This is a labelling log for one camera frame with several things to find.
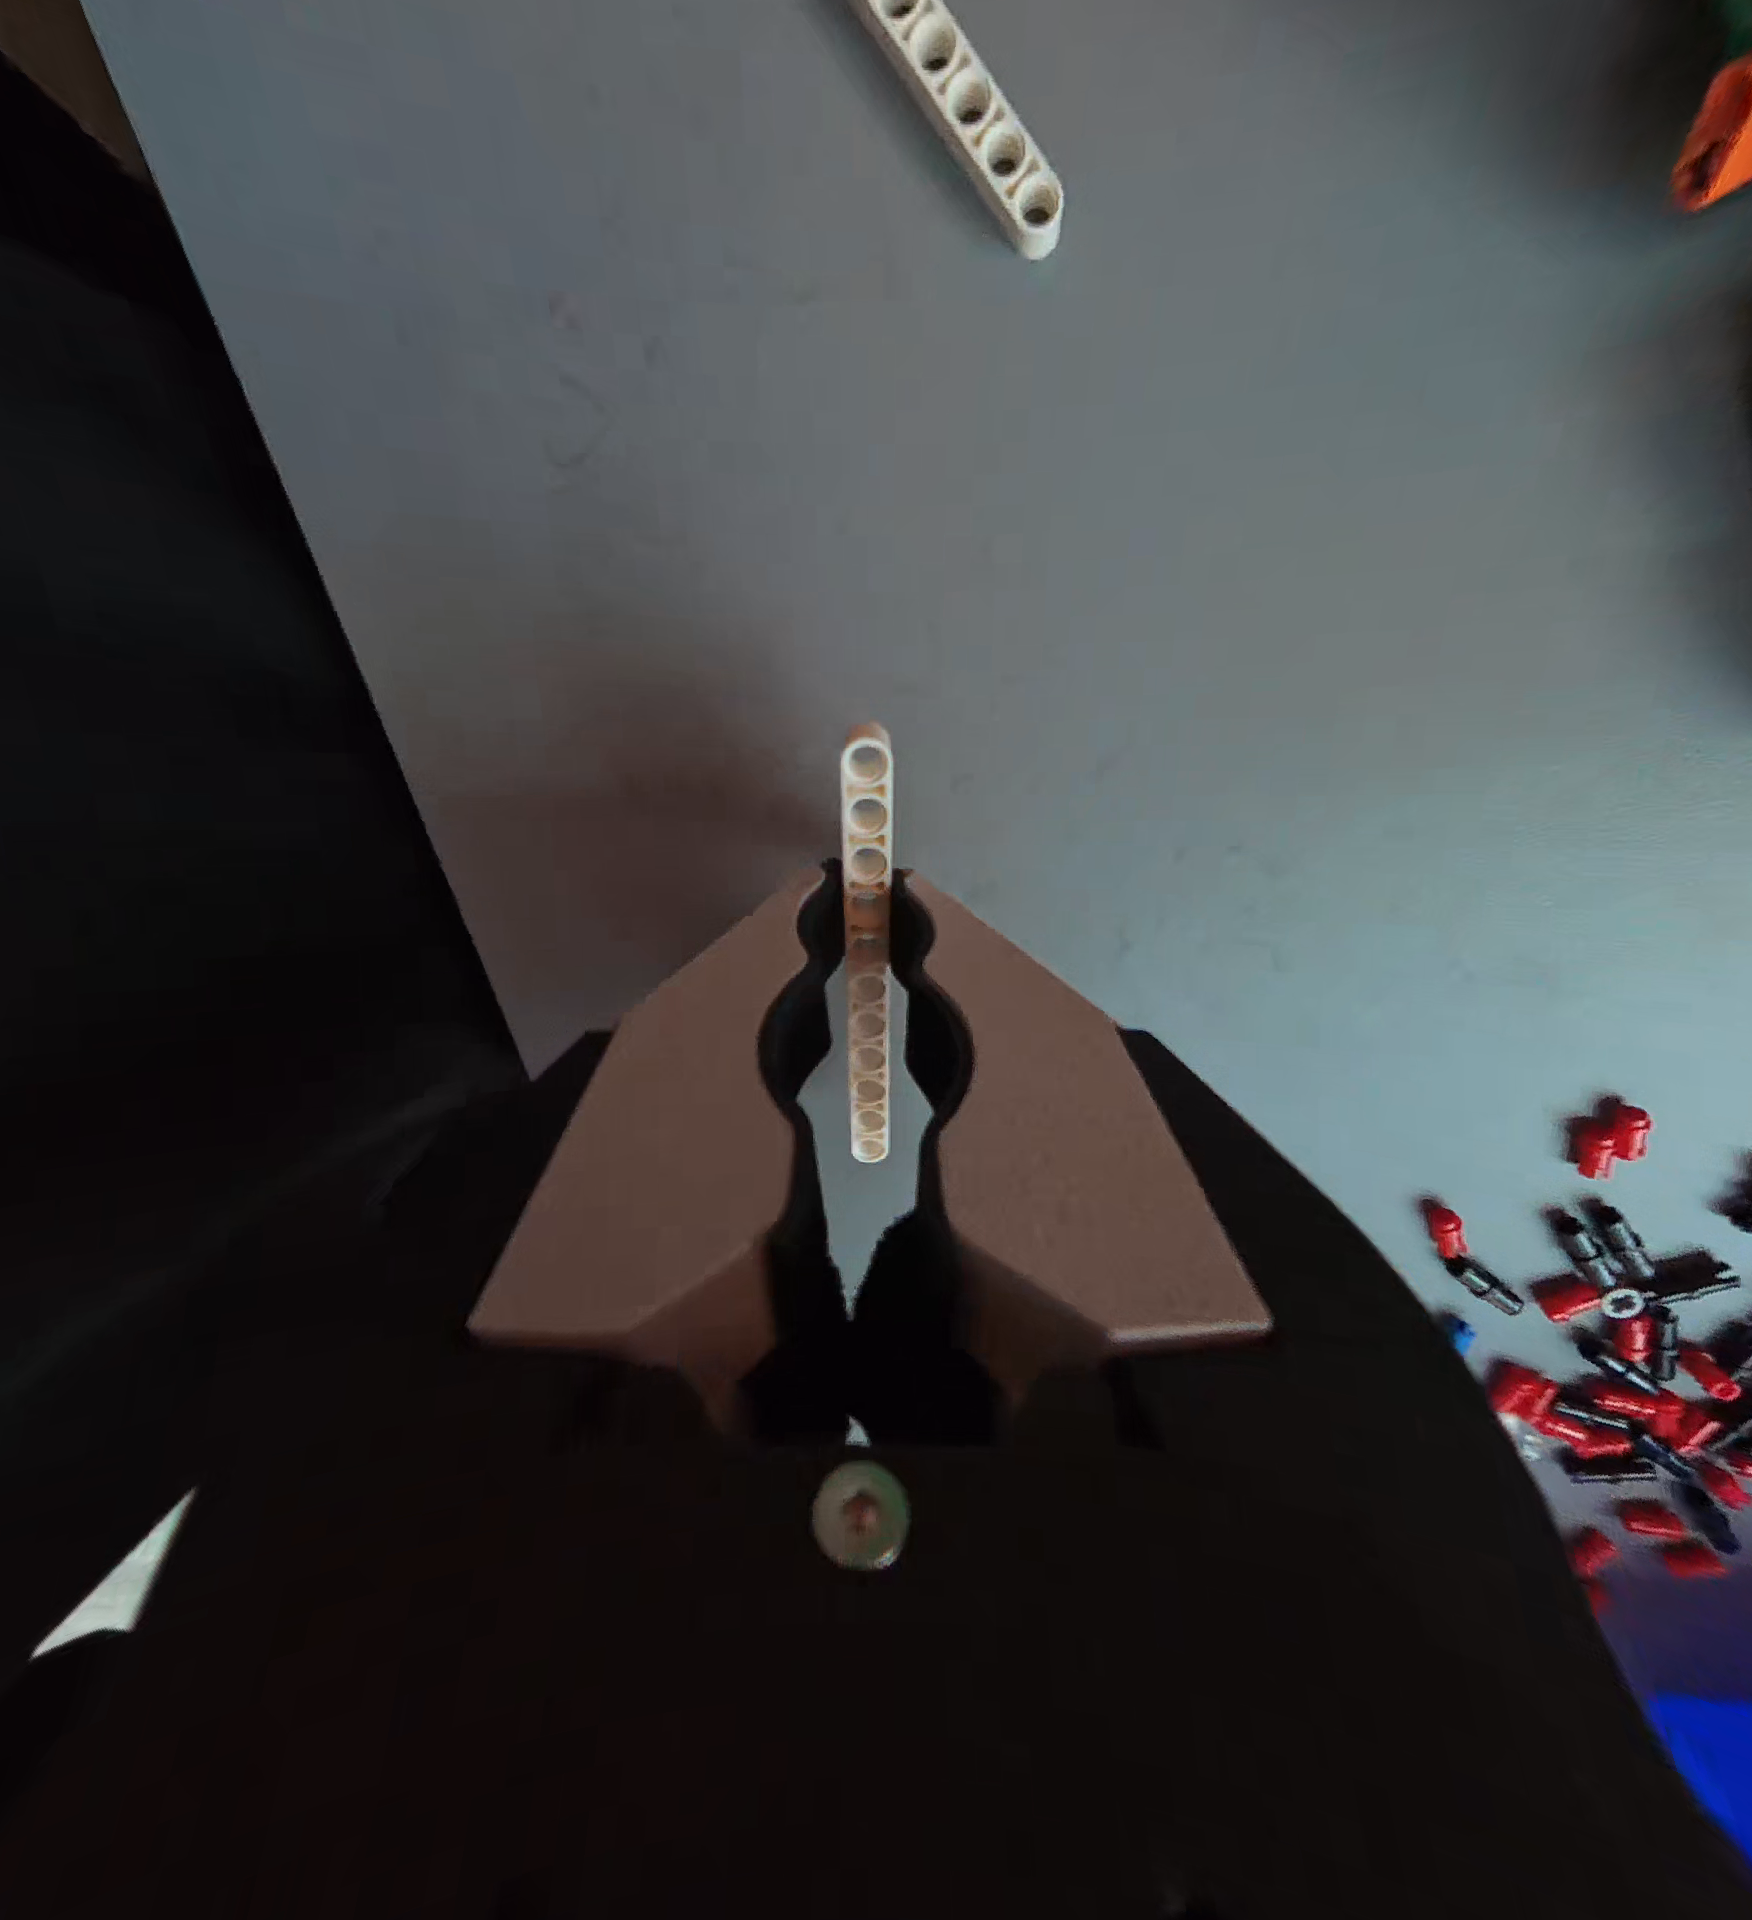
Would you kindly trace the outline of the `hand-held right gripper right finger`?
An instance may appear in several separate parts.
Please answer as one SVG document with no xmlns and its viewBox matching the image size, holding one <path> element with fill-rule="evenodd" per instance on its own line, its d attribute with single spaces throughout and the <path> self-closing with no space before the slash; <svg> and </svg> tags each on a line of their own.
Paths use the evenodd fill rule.
<svg viewBox="0 0 1752 1920">
<path fill-rule="evenodd" d="M 895 896 L 904 1068 L 928 1106 L 918 1212 L 953 1269 L 953 1334 L 995 1387 L 1266 1339 L 1124 1032 L 919 873 Z"/>
</svg>

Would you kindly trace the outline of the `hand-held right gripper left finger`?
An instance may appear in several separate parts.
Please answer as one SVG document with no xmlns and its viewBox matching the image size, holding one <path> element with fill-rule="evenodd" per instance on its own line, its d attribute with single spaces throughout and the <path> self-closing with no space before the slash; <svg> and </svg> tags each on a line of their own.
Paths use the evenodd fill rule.
<svg viewBox="0 0 1752 1920">
<path fill-rule="evenodd" d="M 674 1374 L 757 1437 L 840 1410 L 849 1320 L 800 1102 L 840 958 L 840 869 L 817 867 L 616 1023 L 472 1338 Z"/>
</svg>

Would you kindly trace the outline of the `white lego beam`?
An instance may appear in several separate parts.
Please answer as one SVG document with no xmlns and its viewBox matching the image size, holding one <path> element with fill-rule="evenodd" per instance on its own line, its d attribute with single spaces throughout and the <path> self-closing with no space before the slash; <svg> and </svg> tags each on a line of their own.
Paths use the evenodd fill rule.
<svg viewBox="0 0 1752 1920">
<path fill-rule="evenodd" d="M 891 1142 L 895 810 L 891 736 L 879 722 L 861 722 L 840 749 L 840 893 L 849 1150 L 862 1165 L 885 1161 Z"/>
<path fill-rule="evenodd" d="M 850 2 L 849 13 L 1012 250 L 1026 261 L 1052 256 L 1066 210 L 1063 180 L 950 4 Z"/>
</svg>

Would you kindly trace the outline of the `pile of red black pins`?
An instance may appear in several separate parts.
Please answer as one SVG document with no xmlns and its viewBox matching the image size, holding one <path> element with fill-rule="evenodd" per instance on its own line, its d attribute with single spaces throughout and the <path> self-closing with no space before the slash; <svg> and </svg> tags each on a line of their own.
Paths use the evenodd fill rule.
<svg viewBox="0 0 1752 1920">
<path fill-rule="evenodd" d="M 1592 1508 L 1565 1554 L 1595 1612 L 1631 1556 L 1692 1582 L 1752 1571 L 1752 1288 L 1704 1246 L 1656 1251 L 1609 1197 L 1651 1137 L 1651 1114 L 1617 1095 L 1565 1126 L 1584 1192 L 1542 1212 L 1555 1267 L 1529 1282 L 1496 1273 L 1439 1194 L 1416 1203 L 1433 1261 L 1476 1309 L 1533 1318 L 1561 1341 L 1547 1364 L 1490 1355 L 1482 1379 L 1516 1452 Z M 1752 1242 L 1752 1154 L 1714 1212 Z"/>
</svg>

